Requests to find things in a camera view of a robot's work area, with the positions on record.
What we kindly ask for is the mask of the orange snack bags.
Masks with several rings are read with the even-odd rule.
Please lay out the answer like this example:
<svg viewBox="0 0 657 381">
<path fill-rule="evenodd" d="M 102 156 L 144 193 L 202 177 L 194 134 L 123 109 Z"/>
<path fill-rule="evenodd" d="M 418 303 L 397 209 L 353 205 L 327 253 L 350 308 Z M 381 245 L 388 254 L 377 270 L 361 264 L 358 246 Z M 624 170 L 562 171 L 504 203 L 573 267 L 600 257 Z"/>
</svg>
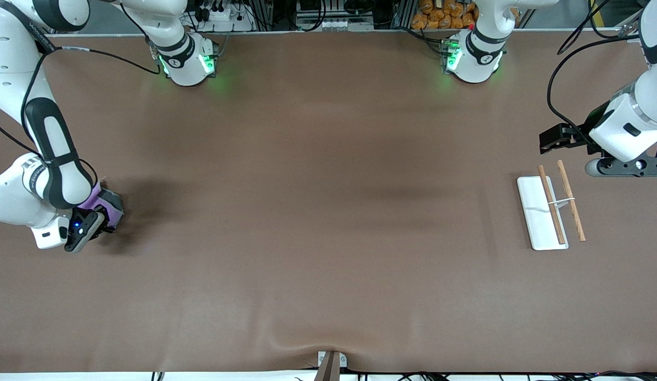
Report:
<svg viewBox="0 0 657 381">
<path fill-rule="evenodd" d="M 483 29 L 509 33 L 515 28 L 520 7 L 529 0 L 418 0 L 410 28 Z"/>
</svg>

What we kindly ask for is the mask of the white power strip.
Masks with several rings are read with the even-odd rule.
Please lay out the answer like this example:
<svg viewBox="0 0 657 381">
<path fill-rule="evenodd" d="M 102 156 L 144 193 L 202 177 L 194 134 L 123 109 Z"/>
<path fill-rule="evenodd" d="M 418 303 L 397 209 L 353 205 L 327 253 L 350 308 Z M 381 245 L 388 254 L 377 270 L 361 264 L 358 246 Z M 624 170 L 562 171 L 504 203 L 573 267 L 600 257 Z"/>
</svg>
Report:
<svg viewBox="0 0 657 381">
<path fill-rule="evenodd" d="M 198 32 L 253 32 L 258 31 L 251 8 L 243 3 L 231 3 L 224 12 L 210 10 L 208 20 L 199 22 Z"/>
</svg>

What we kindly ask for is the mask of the purple and grey towel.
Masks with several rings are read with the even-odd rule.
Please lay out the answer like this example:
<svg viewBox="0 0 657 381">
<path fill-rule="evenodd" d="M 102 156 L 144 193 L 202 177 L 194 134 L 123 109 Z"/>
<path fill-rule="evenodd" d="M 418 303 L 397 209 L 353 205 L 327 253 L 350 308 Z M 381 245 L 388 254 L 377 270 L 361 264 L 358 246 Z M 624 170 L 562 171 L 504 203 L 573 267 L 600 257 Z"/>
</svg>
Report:
<svg viewBox="0 0 657 381">
<path fill-rule="evenodd" d="M 85 202 L 79 204 L 80 209 L 95 211 L 96 208 L 112 208 L 118 210 L 118 224 L 120 223 L 123 215 L 123 202 L 122 197 L 117 193 L 107 189 L 103 181 L 99 180 L 93 187 L 91 195 Z"/>
</svg>

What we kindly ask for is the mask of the white rack with wooden bars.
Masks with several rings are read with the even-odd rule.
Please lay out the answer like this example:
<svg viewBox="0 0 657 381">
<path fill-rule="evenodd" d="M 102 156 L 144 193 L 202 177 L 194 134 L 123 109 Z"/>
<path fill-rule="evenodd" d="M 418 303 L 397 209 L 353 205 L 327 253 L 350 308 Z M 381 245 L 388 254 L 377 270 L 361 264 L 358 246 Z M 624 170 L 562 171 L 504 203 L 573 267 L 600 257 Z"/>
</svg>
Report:
<svg viewBox="0 0 657 381">
<path fill-rule="evenodd" d="M 587 241 L 565 164 L 558 160 L 556 166 L 561 176 L 564 198 L 555 197 L 551 178 L 547 176 L 544 166 L 538 166 L 537 176 L 521 176 L 516 180 L 529 240 L 532 249 L 536 251 L 569 248 L 560 212 L 565 206 L 568 206 L 572 212 L 578 240 Z"/>
</svg>

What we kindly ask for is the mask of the white terminal strip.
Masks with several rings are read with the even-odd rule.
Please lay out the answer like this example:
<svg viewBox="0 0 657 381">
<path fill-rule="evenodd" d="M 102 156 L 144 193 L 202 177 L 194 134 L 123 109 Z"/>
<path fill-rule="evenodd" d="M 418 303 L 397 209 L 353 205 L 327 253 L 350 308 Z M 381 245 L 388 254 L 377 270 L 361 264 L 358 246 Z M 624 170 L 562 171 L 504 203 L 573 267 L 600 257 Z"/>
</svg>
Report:
<svg viewBox="0 0 657 381">
<path fill-rule="evenodd" d="M 369 19 L 326 19 L 321 22 L 319 31 L 330 32 L 367 32 L 375 25 Z"/>
</svg>

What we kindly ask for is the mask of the aluminium frame profile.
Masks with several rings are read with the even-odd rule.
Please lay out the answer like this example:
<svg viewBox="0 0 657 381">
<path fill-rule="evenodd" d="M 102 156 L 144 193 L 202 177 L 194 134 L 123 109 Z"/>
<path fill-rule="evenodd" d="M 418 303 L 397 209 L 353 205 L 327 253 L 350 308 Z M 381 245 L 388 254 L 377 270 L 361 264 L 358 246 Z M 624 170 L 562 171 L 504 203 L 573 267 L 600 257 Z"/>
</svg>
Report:
<svg viewBox="0 0 657 381">
<path fill-rule="evenodd" d="M 642 14 L 643 14 L 643 8 L 641 8 L 631 16 L 624 19 L 624 21 L 621 22 L 621 24 L 618 24 L 619 27 L 618 37 L 629 36 L 633 38 L 638 38 L 638 35 L 640 34 L 638 30 L 640 29 L 640 19 Z"/>
</svg>

